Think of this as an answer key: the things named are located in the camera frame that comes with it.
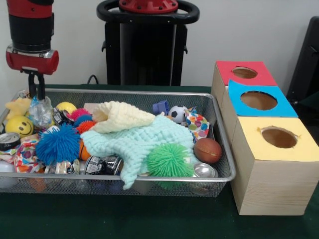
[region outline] green spiky ball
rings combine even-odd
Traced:
[[[194,169],[186,163],[187,148],[174,143],[162,144],[148,155],[147,166],[154,177],[192,177]],[[173,189],[180,182],[158,182],[165,189]]]

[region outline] yellow plush toy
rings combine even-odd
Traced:
[[[10,110],[6,119],[9,120],[14,116],[24,116],[31,104],[31,99],[29,98],[18,98],[15,101],[6,103],[5,107]]]

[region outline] yellow box top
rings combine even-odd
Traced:
[[[299,118],[238,117],[255,159],[319,161],[319,147]]]

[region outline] basketball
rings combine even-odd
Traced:
[[[79,151],[79,159],[88,160],[91,155],[86,151],[86,147],[84,146],[83,140],[80,141],[80,151]]]
[[[199,139],[194,147],[194,154],[204,163],[216,163],[220,160],[222,150],[218,142],[211,138]]]

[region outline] white wall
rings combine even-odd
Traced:
[[[49,84],[83,84],[91,74],[106,79],[104,23],[96,16],[102,0],[55,0],[52,48],[60,64]],[[201,10],[188,26],[188,55],[182,85],[211,86],[216,60],[263,60],[286,91],[310,18],[318,0],[189,0]],[[27,76],[11,70],[4,51],[10,44],[6,1],[0,0],[0,110],[15,92],[27,87]]]

